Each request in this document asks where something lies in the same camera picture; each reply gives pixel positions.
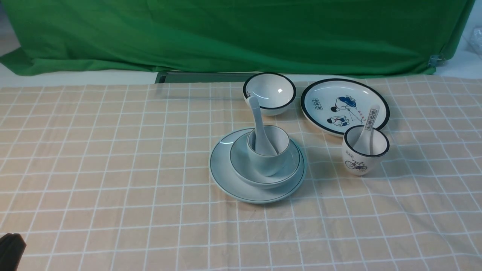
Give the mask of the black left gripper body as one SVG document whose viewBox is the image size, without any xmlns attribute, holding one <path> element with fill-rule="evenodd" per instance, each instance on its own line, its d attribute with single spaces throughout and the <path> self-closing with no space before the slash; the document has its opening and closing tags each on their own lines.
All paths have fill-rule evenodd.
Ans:
<svg viewBox="0 0 482 271">
<path fill-rule="evenodd" d="M 17 271 L 26 248 L 26 242 L 19 233 L 7 233 L 0 239 L 0 270 Z"/>
</svg>

